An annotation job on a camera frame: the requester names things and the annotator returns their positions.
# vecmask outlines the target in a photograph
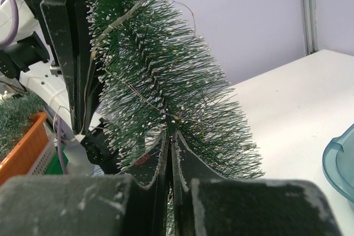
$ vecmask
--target green tinsel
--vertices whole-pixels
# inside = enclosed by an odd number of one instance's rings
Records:
[[[111,149],[119,149],[118,166],[128,167],[145,152],[142,139],[178,128],[222,176],[262,176],[244,114],[227,99],[233,89],[204,38],[179,18],[181,11],[169,0],[88,2],[94,58],[105,73],[103,112],[113,116],[105,132]],[[128,19],[100,36],[139,2]]]
[[[43,110],[44,102],[36,94],[0,101],[0,161],[2,161],[31,126],[31,117]]]

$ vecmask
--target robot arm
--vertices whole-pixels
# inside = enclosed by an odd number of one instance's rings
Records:
[[[99,66],[90,65],[91,37],[86,0],[16,0],[19,29],[14,43],[0,51],[0,71],[38,94],[71,127],[88,159],[105,173],[116,173],[96,113],[102,86]],[[9,32],[11,7],[0,6],[0,36]],[[53,61],[34,30],[40,26]]]

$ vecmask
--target orange basket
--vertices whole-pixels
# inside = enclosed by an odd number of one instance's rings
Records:
[[[45,120],[46,113],[37,113],[26,135],[0,163],[0,186],[7,179],[16,175],[25,175],[31,169],[49,141],[43,124]]]

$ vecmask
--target white table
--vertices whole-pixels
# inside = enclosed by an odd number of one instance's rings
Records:
[[[354,123],[354,57],[323,50],[234,88],[263,156],[265,178],[312,181],[343,235],[354,235],[354,211],[327,182],[321,161],[329,141]]]

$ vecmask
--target metal frame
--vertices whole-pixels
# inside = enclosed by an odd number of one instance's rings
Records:
[[[316,30],[316,0],[302,0],[306,54],[318,51]]]

